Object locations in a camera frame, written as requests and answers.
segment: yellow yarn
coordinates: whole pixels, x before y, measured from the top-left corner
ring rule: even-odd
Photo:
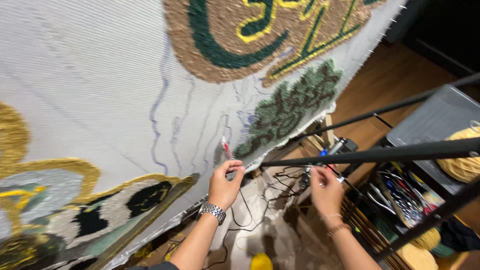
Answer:
[[[273,264],[265,253],[257,253],[252,258],[250,270],[273,270]]]
[[[415,270],[438,270],[435,258],[426,249],[417,248],[412,244],[406,244],[397,253],[407,261]]]
[[[431,228],[426,233],[413,239],[410,243],[418,248],[432,250],[440,243],[440,234],[435,228]]]
[[[458,131],[448,137],[447,140],[475,137],[480,137],[480,128],[478,126]],[[465,183],[469,183],[480,175],[480,157],[437,160],[437,162],[447,174]]]

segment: bracelet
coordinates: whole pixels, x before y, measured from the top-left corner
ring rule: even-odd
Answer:
[[[340,224],[340,225],[335,226],[333,229],[331,229],[331,230],[327,233],[327,235],[328,235],[328,236],[332,236],[334,233],[340,231],[342,228],[349,228],[349,229],[350,229],[350,232],[352,231],[352,227],[350,227],[350,225],[345,224],[345,223],[342,223],[342,224]]]
[[[328,214],[328,215],[325,215],[324,217],[320,217],[320,220],[321,221],[324,221],[326,218],[331,218],[331,217],[342,217],[342,215],[340,214]]]

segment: wristwatch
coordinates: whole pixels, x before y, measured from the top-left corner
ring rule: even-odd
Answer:
[[[208,202],[204,202],[200,207],[200,210],[198,210],[197,220],[199,220],[204,213],[210,213],[214,215],[218,219],[219,226],[222,225],[223,220],[227,216],[222,208]]]

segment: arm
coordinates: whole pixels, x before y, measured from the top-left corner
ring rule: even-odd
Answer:
[[[214,171],[208,189],[209,203],[227,211],[235,202],[245,171],[241,164],[240,160],[229,160]],[[237,175],[229,182],[225,174],[234,171],[237,171]],[[180,270],[202,269],[217,227],[218,219],[215,216],[208,213],[202,215],[170,262]]]
[[[343,188],[333,174],[323,168],[313,167],[310,171],[312,201],[321,217],[325,217],[328,230],[343,223],[340,217],[326,217],[340,213],[343,200]],[[345,270],[381,270],[380,266],[368,255],[349,229],[342,228],[332,235],[333,242],[343,262]]]

